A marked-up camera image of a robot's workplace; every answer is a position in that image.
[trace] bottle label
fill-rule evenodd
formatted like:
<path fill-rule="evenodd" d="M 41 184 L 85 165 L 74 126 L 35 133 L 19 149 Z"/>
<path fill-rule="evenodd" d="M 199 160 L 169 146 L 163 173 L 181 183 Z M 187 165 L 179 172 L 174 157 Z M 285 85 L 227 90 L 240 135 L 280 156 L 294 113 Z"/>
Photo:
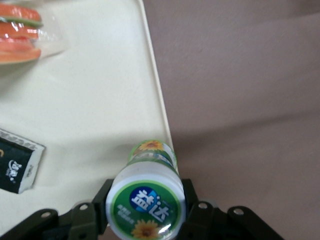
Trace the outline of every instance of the bottle label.
<path fill-rule="evenodd" d="M 176 195 L 159 182 L 135 181 L 120 189 L 111 203 L 111 216 L 130 239 L 165 239 L 181 217 Z"/>
<path fill-rule="evenodd" d="M 177 158 L 174 151 L 158 140 L 143 141 L 134 147 L 127 165 L 145 161 L 163 164 L 178 173 Z"/>

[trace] sunflower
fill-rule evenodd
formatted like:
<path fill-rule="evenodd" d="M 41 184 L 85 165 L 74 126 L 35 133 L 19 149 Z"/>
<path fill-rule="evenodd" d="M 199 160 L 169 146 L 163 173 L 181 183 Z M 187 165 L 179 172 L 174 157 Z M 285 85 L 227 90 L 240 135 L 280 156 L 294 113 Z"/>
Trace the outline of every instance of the sunflower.
<path fill-rule="evenodd" d="M 156 239 L 159 236 L 158 224 L 154 220 L 147 221 L 141 219 L 137 221 L 137 224 L 134 225 L 135 228 L 132 230 L 131 234 L 136 239 Z"/>
<path fill-rule="evenodd" d="M 139 148 L 139 150 L 146 151 L 146 150 L 163 150 L 164 146 L 162 145 L 161 142 L 157 140 L 151 140 L 151 141 L 146 141 L 142 143 Z"/>

